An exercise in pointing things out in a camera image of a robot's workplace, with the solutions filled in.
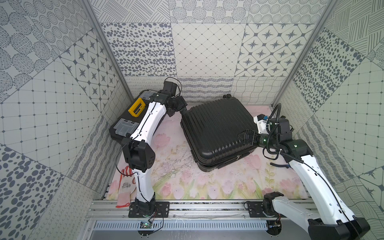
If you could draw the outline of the black hard-shell suitcase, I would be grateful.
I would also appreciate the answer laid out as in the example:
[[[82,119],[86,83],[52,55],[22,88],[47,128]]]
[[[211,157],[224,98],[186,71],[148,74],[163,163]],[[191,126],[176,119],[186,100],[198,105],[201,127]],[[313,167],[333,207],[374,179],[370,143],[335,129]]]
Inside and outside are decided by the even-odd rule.
[[[230,94],[182,111],[181,127],[194,161],[203,172],[223,168],[256,148],[245,134],[258,132],[254,118]]]

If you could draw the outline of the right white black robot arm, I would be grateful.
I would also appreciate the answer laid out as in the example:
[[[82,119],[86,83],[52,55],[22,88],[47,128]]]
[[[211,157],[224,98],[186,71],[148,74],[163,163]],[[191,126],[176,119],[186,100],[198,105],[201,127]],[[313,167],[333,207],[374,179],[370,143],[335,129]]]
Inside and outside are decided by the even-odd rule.
[[[245,130],[239,139],[246,145],[263,147],[271,155],[280,155],[292,168],[311,195],[317,208],[312,213],[280,192],[266,194],[263,213],[268,217],[284,216],[305,230],[312,240],[359,240],[371,227],[344,203],[320,169],[313,151],[304,140],[281,138],[272,130],[259,134]]]

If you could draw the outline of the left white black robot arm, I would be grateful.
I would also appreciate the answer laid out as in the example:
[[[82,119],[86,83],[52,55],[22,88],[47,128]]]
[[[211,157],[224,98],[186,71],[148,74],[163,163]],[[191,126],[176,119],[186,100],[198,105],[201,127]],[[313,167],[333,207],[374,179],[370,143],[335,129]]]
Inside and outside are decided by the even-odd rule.
[[[156,195],[151,182],[152,166],[156,159],[151,147],[152,138],[165,115],[171,117],[186,106],[180,93],[175,90],[160,90],[150,96],[147,104],[138,98],[129,109],[134,117],[140,117],[146,111],[135,131],[128,138],[123,138],[121,148],[125,161],[132,170],[127,176],[135,178],[137,195],[130,205],[134,217],[152,217],[156,214]]]

